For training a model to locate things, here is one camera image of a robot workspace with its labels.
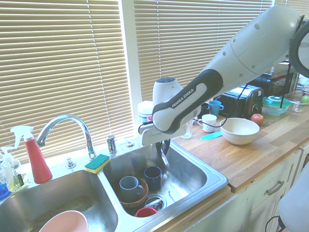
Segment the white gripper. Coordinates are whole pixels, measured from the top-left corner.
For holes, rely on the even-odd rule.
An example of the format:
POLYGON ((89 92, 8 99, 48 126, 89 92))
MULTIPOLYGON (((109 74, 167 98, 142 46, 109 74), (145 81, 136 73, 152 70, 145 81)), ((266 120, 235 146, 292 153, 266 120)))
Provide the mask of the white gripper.
POLYGON ((157 154, 160 158, 162 158, 162 142, 163 144, 163 153, 164 155, 167 154, 169 147, 170 147, 170 139, 181 136, 185 134, 186 128, 185 126, 180 127, 175 133, 173 134, 166 134, 159 130, 157 130, 153 123, 142 125, 141 126, 141 144, 143 146, 148 146, 151 144, 155 144, 157 154))

